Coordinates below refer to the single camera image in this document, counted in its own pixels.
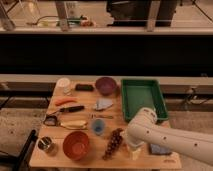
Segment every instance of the grapes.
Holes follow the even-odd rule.
[[[117,128],[116,130],[112,131],[107,149],[102,157],[104,160],[111,158],[111,156],[119,149],[123,140],[122,136],[120,136],[122,131],[123,129],[121,128]]]

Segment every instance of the green plastic tray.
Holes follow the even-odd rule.
[[[129,122],[142,107],[152,108],[158,121],[168,119],[168,112],[157,80],[121,80],[122,110]]]

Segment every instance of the blue cup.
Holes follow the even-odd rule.
[[[100,136],[104,132],[105,123],[102,119],[95,119],[92,121],[91,128],[96,135]]]

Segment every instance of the paper cup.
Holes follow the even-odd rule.
[[[102,119],[95,119],[92,121],[91,128],[92,128],[92,131],[99,136],[103,134],[104,132],[105,123]]]
[[[70,92],[71,90],[71,82],[68,78],[60,78],[58,81],[57,81],[57,87],[59,89],[62,89],[63,93],[64,94],[67,94]]]

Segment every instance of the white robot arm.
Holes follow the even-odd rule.
[[[152,109],[140,109],[125,130],[127,145],[136,150],[145,141],[213,165],[213,135],[157,126],[156,122]]]

